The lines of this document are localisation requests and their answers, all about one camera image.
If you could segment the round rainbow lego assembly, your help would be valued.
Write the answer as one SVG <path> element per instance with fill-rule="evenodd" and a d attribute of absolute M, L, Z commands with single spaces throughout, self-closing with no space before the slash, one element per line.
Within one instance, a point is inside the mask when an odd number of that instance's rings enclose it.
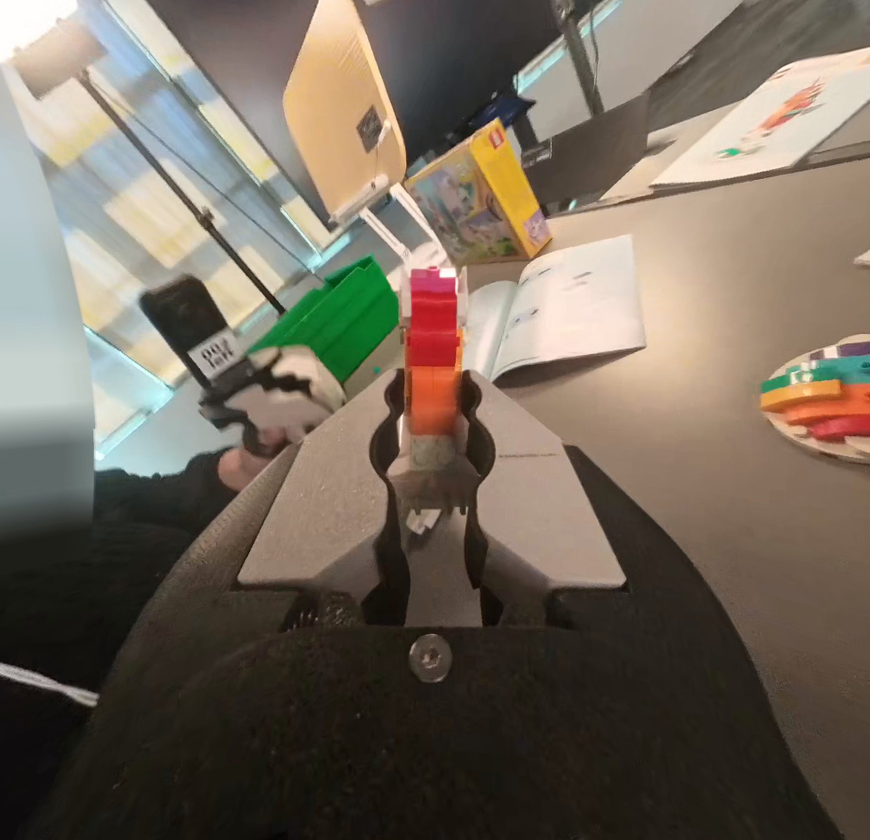
<path fill-rule="evenodd" d="M 812 453 L 869 464 L 869 335 L 807 352 L 758 387 L 770 425 Z"/>

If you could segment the person's left hand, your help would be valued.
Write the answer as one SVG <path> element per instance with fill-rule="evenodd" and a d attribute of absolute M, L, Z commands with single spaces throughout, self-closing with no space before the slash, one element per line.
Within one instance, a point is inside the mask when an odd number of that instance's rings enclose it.
<path fill-rule="evenodd" d="M 230 447 L 218 456 L 217 477 L 223 486 L 240 493 L 272 463 L 297 447 L 294 444 L 272 445 L 266 454 L 254 454 L 241 444 Z"/>

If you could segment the black laptop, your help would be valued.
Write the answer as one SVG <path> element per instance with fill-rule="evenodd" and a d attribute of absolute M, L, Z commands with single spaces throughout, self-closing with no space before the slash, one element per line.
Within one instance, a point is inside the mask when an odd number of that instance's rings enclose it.
<path fill-rule="evenodd" d="M 594 202 L 647 153 L 650 89 L 524 150 L 520 156 L 542 208 Z"/>

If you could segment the white sweater drawstring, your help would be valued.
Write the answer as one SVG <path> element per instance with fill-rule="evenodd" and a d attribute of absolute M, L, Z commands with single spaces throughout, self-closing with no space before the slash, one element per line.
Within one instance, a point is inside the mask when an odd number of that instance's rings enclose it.
<path fill-rule="evenodd" d="M 32 690 L 61 695 L 72 703 L 87 709 L 95 708 L 99 702 L 98 693 L 59 682 L 49 676 L 6 662 L 1 663 L 1 677 L 6 681 L 14 682 Z"/>

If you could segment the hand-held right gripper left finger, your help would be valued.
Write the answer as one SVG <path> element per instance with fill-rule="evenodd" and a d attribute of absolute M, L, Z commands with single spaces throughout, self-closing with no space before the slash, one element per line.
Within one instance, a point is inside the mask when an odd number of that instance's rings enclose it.
<path fill-rule="evenodd" d="M 410 572 L 387 476 L 404 407 L 405 374 L 395 369 L 300 443 L 238 573 L 240 587 L 347 594 L 367 623 L 406 623 Z"/>

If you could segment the black light stand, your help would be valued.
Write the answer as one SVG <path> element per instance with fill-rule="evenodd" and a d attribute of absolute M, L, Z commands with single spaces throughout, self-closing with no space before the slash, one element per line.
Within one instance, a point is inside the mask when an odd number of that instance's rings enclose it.
<path fill-rule="evenodd" d="M 286 307 L 225 239 L 212 211 L 194 203 L 178 180 L 159 162 L 157 156 L 131 128 L 119 107 L 112 104 L 108 96 L 98 87 L 92 76 L 91 67 L 105 54 L 106 50 L 102 43 L 90 30 L 72 19 L 58 19 L 52 28 L 35 41 L 14 47 L 10 61 L 29 93 L 36 99 L 44 98 L 67 82 L 74 81 L 79 84 L 116 129 L 145 159 L 169 191 L 184 205 L 202 231 L 221 248 L 267 303 L 278 314 L 284 314 Z"/>

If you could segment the person's black sweater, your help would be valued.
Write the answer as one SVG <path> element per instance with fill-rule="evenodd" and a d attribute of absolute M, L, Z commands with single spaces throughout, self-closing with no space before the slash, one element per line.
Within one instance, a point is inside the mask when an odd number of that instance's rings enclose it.
<path fill-rule="evenodd" d="M 95 521 L 32 545 L 2 571 L 2 663 L 99 693 L 137 617 L 209 519 Z M 2 679 L 1 831 L 17 838 L 92 713 L 65 695 Z"/>

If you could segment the yellow lego set box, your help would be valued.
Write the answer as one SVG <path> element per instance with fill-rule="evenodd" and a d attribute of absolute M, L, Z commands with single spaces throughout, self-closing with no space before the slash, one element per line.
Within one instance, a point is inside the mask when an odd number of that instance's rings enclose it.
<path fill-rule="evenodd" d="M 551 231 L 506 128 L 494 119 L 404 183 L 450 261 L 527 261 Z"/>

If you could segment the white lego unicorn model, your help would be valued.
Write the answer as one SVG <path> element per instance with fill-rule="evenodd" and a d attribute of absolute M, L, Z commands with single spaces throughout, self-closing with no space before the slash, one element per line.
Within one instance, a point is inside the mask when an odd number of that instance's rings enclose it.
<path fill-rule="evenodd" d="M 461 378 L 468 293 L 451 265 L 404 270 L 399 326 L 404 413 L 399 477 L 440 478 L 459 460 Z"/>

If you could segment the green plastic bin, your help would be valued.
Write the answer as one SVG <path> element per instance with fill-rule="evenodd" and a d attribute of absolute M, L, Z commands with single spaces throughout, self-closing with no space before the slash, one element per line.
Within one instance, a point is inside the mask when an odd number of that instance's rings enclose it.
<path fill-rule="evenodd" d="M 329 274 L 248 349 L 310 348 L 346 382 L 398 324 L 398 297 L 372 255 Z"/>

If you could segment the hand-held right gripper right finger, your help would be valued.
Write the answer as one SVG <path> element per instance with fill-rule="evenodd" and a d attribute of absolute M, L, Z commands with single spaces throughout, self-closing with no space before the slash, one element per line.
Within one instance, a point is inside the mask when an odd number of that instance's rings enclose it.
<path fill-rule="evenodd" d="M 544 626 L 557 597 L 616 591 L 626 575 L 561 439 L 475 371 L 464 372 L 465 456 L 478 478 L 464 564 L 484 627 Z"/>

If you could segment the instruction booklet orange animal cover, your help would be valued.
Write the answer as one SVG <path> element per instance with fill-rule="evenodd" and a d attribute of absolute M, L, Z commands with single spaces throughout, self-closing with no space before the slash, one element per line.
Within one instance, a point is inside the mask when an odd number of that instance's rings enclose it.
<path fill-rule="evenodd" d="M 789 169 L 869 101 L 869 49 L 790 63 L 652 181 L 655 189 Z"/>

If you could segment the beige wooden chair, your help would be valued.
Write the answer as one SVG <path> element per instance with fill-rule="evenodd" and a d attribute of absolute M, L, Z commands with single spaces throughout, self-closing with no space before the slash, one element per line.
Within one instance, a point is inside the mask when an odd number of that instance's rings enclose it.
<path fill-rule="evenodd" d="M 405 269 L 450 258 L 404 187 L 405 140 L 354 0 L 318 0 L 283 97 L 285 121 L 329 223 L 364 220 Z M 390 196 L 427 241 L 409 249 L 372 212 Z"/>

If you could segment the person's left forearm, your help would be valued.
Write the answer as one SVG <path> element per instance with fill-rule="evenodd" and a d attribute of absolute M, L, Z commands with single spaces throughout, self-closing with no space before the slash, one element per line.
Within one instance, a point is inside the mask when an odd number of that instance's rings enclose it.
<path fill-rule="evenodd" d="M 140 523 L 199 535 L 234 500 L 222 483 L 219 465 L 228 449 L 195 455 L 170 475 L 140 476 L 120 468 L 95 474 L 95 522 Z"/>

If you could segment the metal monitor stand pole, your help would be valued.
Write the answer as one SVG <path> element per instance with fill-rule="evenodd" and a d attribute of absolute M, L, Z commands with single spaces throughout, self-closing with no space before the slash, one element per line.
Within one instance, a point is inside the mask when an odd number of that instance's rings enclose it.
<path fill-rule="evenodd" d="M 591 117 L 600 116 L 604 105 L 598 87 L 597 42 L 593 42 L 595 63 L 592 63 L 580 31 L 580 0 L 550 0 L 550 3 Z"/>

